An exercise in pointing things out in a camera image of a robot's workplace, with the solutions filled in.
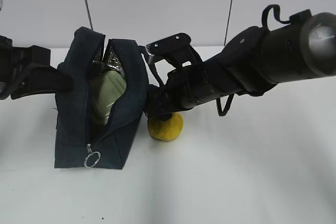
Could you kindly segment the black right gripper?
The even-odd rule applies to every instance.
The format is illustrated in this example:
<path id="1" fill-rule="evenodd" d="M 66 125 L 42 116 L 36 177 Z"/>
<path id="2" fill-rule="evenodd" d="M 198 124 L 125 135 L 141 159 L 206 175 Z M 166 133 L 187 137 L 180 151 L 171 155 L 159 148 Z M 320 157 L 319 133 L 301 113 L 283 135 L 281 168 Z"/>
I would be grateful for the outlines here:
<path id="1" fill-rule="evenodd" d="M 186 67 L 181 72 L 170 72 L 163 87 L 148 92 L 146 114 L 187 111 L 224 96 L 203 66 Z"/>

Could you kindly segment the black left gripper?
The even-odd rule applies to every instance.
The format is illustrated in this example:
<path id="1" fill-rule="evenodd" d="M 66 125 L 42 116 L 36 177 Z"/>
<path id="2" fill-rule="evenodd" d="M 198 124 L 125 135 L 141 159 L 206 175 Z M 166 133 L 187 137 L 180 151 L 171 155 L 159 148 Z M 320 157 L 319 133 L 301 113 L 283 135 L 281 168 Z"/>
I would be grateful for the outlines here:
<path id="1" fill-rule="evenodd" d="M 71 91 L 73 78 L 51 67 L 50 55 L 40 46 L 14 47 L 1 36 L 1 99 Z"/>

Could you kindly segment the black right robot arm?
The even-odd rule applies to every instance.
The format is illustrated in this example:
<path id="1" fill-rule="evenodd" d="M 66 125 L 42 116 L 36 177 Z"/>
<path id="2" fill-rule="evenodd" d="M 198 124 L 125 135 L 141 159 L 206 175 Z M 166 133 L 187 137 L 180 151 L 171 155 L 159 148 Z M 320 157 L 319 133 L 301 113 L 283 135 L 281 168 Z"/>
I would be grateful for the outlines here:
<path id="1" fill-rule="evenodd" d="M 216 101 L 218 114 L 225 116 L 234 95 L 259 97 L 280 83 L 335 75 L 335 14 L 304 10 L 272 31 L 267 16 L 263 12 L 261 27 L 245 29 L 207 60 L 184 33 L 147 45 L 151 70 L 160 60 L 173 70 L 166 83 L 148 92 L 145 113 L 162 116 Z"/>

